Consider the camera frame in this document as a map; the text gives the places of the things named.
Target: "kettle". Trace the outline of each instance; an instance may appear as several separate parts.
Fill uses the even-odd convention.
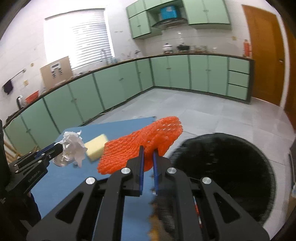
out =
[[[19,108],[19,110],[21,108],[23,108],[26,105],[25,101],[24,101],[24,97],[22,95],[20,95],[19,97],[17,97],[17,106]]]

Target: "faucet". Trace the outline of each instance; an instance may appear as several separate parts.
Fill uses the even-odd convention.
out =
[[[106,51],[105,51],[104,49],[101,49],[100,52],[103,52],[104,58],[105,58],[105,60],[106,60],[106,65],[108,65],[109,63],[108,63],[108,59],[107,59],[107,55],[106,55]]]

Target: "window blind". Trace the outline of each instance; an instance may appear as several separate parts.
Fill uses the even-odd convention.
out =
[[[113,57],[104,9],[69,12],[45,20],[48,62],[69,56],[72,69]]]

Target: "tiled floor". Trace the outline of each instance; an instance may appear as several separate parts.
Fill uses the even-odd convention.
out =
[[[184,132],[165,156],[184,140],[213,132],[239,136],[263,151],[276,175],[276,199],[264,225],[272,238],[285,221],[291,186],[288,153],[295,135],[284,111],[255,98],[251,104],[242,104],[197,93],[152,89],[92,123],[172,115],[180,118]]]

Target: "orange foam net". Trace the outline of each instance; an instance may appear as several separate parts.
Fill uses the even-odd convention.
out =
[[[144,171],[153,167],[153,151],[163,156],[174,141],[181,135],[183,128],[176,116],[162,118],[133,133],[109,141],[98,164],[98,172],[112,174],[126,166],[129,159],[139,155],[140,146],[144,146]]]

